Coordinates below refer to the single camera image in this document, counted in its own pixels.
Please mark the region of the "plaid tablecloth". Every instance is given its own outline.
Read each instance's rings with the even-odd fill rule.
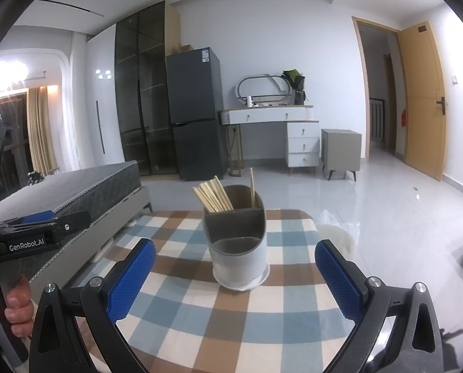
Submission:
[[[154,241],[156,262],[117,324],[151,373],[322,372],[350,331],[314,264],[319,237],[302,211],[267,211],[271,272],[252,291],[216,283],[197,211],[142,216],[83,284],[105,276],[142,237]]]

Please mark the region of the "beige curtain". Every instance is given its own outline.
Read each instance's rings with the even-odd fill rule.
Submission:
[[[50,132],[47,87],[29,88],[27,91],[27,130],[33,169],[43,176],[48,175],[57,168],[57,160]]]

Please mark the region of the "white drawer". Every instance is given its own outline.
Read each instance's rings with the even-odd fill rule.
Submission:
[[[287,136],[290,137],[320,137],[318,122],[289,122]]]
[[[289,154],[288,165],[294,167],[316,167],[319,165],[319,152]]]
[[[223,125],[258,122],[306,121],[312,118],[312,108],[305,106],[268,106],[234,109],[221,112]]]
[[[289,153],[319,152],[319,137],[289,138]]]

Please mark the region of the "vanity desk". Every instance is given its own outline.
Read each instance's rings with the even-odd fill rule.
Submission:
[[[220,112],[223,125],[228,128],[228,155],[230,156],[230,175],[240,175],[243,168],[243,151],[240,125],[247,123],[285,122],[287,141],[285,142],[286,160],[290,172],[296,167],[316,167],[319,165],[319,121],[314,120],[312,105],[259,106],[252,108],[225,109]],[[238,163],[232,160],[236,150]]]

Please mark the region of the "gray utensil holder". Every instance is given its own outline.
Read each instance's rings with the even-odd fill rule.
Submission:
[[[251,208],[248,186],[224,188],[234,210],[204,211],[204,229],[214,277],[219,284],[232,290],[252,289],[269,273],[264,204],[256,192],[256,207]]]

